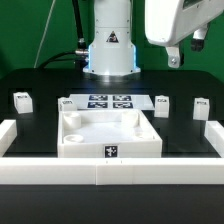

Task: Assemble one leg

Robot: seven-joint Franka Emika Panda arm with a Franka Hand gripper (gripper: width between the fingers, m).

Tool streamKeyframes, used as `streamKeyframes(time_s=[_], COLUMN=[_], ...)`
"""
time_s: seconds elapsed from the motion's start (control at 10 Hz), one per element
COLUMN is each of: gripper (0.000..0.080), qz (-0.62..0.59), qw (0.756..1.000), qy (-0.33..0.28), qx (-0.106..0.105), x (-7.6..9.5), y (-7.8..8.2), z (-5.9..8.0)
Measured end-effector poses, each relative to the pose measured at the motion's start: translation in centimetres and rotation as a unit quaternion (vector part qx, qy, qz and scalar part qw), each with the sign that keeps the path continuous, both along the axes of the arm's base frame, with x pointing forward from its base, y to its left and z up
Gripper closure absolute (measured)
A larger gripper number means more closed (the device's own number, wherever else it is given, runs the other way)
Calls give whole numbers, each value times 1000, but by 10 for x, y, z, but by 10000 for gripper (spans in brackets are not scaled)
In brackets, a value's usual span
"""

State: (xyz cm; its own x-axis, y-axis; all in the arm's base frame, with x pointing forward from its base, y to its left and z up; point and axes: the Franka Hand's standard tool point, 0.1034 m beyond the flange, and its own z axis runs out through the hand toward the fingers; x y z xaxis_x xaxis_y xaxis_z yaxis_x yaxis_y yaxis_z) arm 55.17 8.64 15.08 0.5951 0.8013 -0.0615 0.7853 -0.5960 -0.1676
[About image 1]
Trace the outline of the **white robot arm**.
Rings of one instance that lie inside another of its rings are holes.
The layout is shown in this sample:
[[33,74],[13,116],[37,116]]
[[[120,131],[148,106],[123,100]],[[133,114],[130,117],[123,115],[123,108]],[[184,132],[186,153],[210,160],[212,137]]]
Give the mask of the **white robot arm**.
[[[224,0],[145,0],[145,35],[166,48],[168,66],[181,65],[180,42],[193,37],[200,49],[208,24],[224,13]],[[101,77],[138,73],[131,42],[131,0],[94,0],[95,36],[85,73]]]

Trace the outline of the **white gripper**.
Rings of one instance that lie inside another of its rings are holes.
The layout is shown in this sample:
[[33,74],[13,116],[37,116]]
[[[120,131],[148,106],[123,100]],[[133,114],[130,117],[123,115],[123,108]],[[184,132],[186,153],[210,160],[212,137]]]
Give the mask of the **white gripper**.
[[202,51],[207,23],[223,12],[224,0],[145,0],[145,34],[151,44],[167,47],[168,66],[179,68],[181,51],[175,44],[194,32],[191,50]]

